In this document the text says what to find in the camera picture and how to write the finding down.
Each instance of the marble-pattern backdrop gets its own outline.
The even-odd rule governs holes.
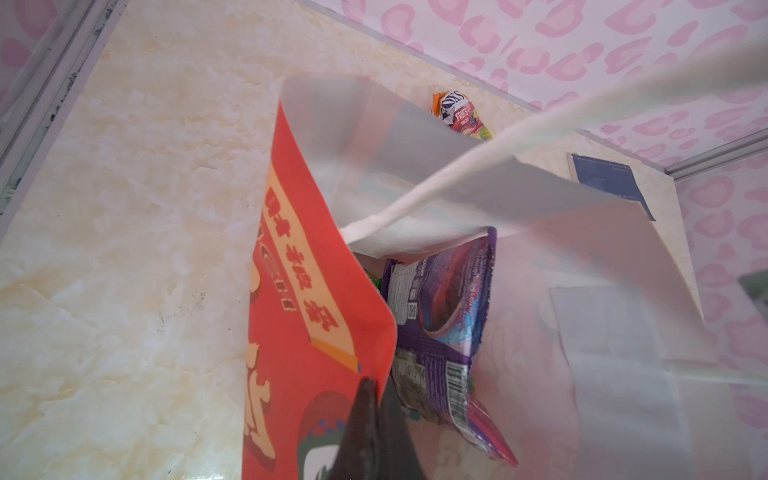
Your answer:
[[[250,254],[306,72],[530,115],[295,2],[131,0],[0,244],[4,478],[239,478]],[[576,134],[523,160],[567,177],[569,151],[633,167],[695,294],[672,180]]]

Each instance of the pink heart pattern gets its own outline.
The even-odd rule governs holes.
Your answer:
[[[731,9],[745,22],[755,22],[768,17],[768,4],[763,0],[746,0]]]
[[[639,38],[616,47],[605,56],[605,64],[608,68],[605,73],[614,74],[624,70],[634,62],[640,60],[645,54],[648,44],[653,37]]]
[[[458,35],[470,47],[476,47],[480,53],[491,53],[502,39],[496,34],[496,22],[493,18],[482,15],[472,17],[458,30]]]
[[[34,40],[45,35],[58,14],[52,0],[14,0],[13,6],[19,26]]]
[[[694,224],[694,232],[709,238],[722,238],[733,231],[733,212],[723,210],[706,215]]]
[[[683,160],[683,156],[682,155],[677,155],[675,157],[664,158],[663,160],[659,160],[656,163],[658,165],[662,166],[662,167],[671,167],[672,165],[675,165],[676,163],[678,163],[681,160]]]
[[[722,138],[725,141],[735,141],[746,137],[763,129],[763,125],[768,123],[768,118],[761,117],[752,120],[747,124],[728,125],[715,133],[716,138]]]
[[[520,18],[531,2],[533,0],[498,0],[498,8],[512,18]]]
[[[664,55],[661,55],[659,58],[654,61],[654,65],[674,65],[674,63],[677,61],[677,54],[670,52],[665,53]],[[645,69],[643,65],[636,65],[633,68],[631,68],[625,75],[624,80],[627,80],[629,78],[632,78],[633,76],[639,74]]]
[[[702,41],[692,55],[701,55],[705,51],[717,50],[731,44],[741,43],[746,38],[749,30],[749,27],[746,25],[734,25],[733,27],[725,28],[710,36],[707,40]]]
[[[650,160],[664,153],[666,149],[667,149],[667,144],[655,144],[653,147],[644,148],[643,150],[638,150],[635,152],[635,154],[639,155],[642,158],[645,158],[646,160]]]
[[[738,120],[751,108],[752,107],[729,108],[728,110],[718,111],[716,114],[711,114],[704,121],[704,130],[722,127],[734,120]]]
[[[546,73],[560,81],[576,81],[587,74],[585,64],[597,60],[603,53],[603,44],[593,43],[580,53],[565,55],[557,63],[547,68]]]
[[[768,365],[768,326],[759,315],[751,316],[746,321],[732,322],[726,325],[730,351],[744,359],[755,359]]]
[[[616,145],[617,147],[620,147],[621,145],[624,145],[625,143],[627,143],[626,137],[619,137],[619,138],[609,137],[609,138],[606,138],[605,140],[608,141],[608,143]]]
[[[625,35],[637,35],[656,23],[656,12],[672,0],[633,0],[605,19],[611,29]]]
[[[411,5],[395,5],[382,15],[382,32],[392,40],[404,44],[413,35],[411,25],[415,16],[416,10]]]
[[[719,208],[730,200],[734,190],[733,180],[719,175],[711,177],[704,184],[691,189],[688,198],[702,207]]]
[[[536,25],[536,31],[549,38],[568,35],[584,21],[581,10],[586,2],[587,0],[561,0],[549,11],[544,21]]]
[[[688,135],[691,135],[695,131],[695,128],[678,128],[677,130],[670,133],[669,138],[670,140],[680,140],[681,138],[685,138]]]
[[[667,45],[670,47],[680,47],[682,45],[685,45],[688,43],[688,40],[690,40],[690,36],[696,31],[696,28],[699,26],[699,22],[697,20],[693,20],[692,22],[688,22],[679,29],[677,29],[676,32],[674,32],[668,39],[667,39]]]
[[[768,154],[758,154],[676,184],[703,317],[723,368],[768,376],[768,323],[736,278],[768,270]],[[768,394],[731,384],[743,427],[768,451]],[[768,473],[768,462],[755,464]]]
[[[417,41],[414,41],[413,43],[409,43],[408,48],[420,54],[424,54],[424,45],[418,43]]]
[[[694,8],[712,8],[730,2],[730,0],[688,0],[688,2],[693,5]]]
[[[689,148],[693,148],[694,146],[696,146],[697,143],[699,143],[698,138],[691,138],[690,140],[677,145],[677,148],[679,148],[680,150],[688,150]]]
[[[736,232],[748,239],[753,249],[768,250],[768,214],[757,214],[741,220]]]
[[[19,40],[6,38],[0,43],[0,63],[5,67],[23,67],[32,53]]]
[[[685,120],[689,115],[690,112],[688,111],[676,111],[668,117],[656,117],[653,120],[635,125],[632,127],[632,130],[636,131],[638,134],[647,135],[649,137],[663,135],[670,130],[670,125]]]
[[[341,9],[349,20],[362,25],[366,16],[366,0],[346,0],[341,4]]]
[[[504,93],[508,93],[509,85],[506,82],[507,75],[508,73],[504,68],[495,69],[491,73],[491,78],[490,78],[491,85],[503,91]]]
[[[466,73],[470,77],[477,78],[478,72],[485,66],[485,60],[481,57],[474,57],[470,61],[460,61],[451,66],[456,70]]]
[[[452,25],[464,23],[469,0],[429,0],[429,7],[441,20]]]
[[[733,302],[719,293],[705,293],[701,296],[701,309],[707,322],[717,323],[722,320],[725,312],[733,309]]]
[[[578,98],[578,93],[575,91],[569,91],[568,93],[564,94],[562,97],[558,98],[557,100],[553,100],[546,104],[542,110],[547,111],[551,110],[554,107],[557,107],[559,105],[567,104],[570,101],[576,100]]]
[[[760,90],[759,88],[756,88],[754,90],[733,91],[733,92],[722,93],[717,95],[717,97],[720,100],[725,101],[729,104],[745,104],[747,102],[757,99],[762,94],[763,94],[763,91]]]
[[[704,286],[726,286],[736,281],[721,263],[708,263],[696,272],[696,281]]]
[[[538,75],[549,65],[549,52],[542,47],[518,48],[507,58],[507,66],[521,73]]]
[[[621,130],[621,125],[603,125],[600,127],[600,131],[606,135],[615,134]]]

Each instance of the cartoon character print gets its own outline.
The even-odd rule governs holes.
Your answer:
[[[259,345],[257,343],[249,343],[246,353],[248,380],[246,387],[245,423],[243,424],[243,434],[245,435],[243,445],[253,453],[264,468],[273,471],[275,468],[275,447],[270,440],[269,432],[266,430],[264,418],[268,413],[270,405],[270,382],[266,380],[260,383],[257,373],[258,359]]]
[[[304,410],[296,460],[299,480],[326,480],[336,460],[352,401],[338,392],[320,393]]]

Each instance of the plastic wrapper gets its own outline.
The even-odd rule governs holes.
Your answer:
[[[479,140],[492,138],[488,127],[482,123],[477,109],[460,91],[444,91],[432,96],[432,114],[453,131]]]
[[[488,315],[496,230],[410,265],[387,263],[382,295],[397,322],[392,379],[403,404],[448,423],[495,458],[517,460],[470,391]]]

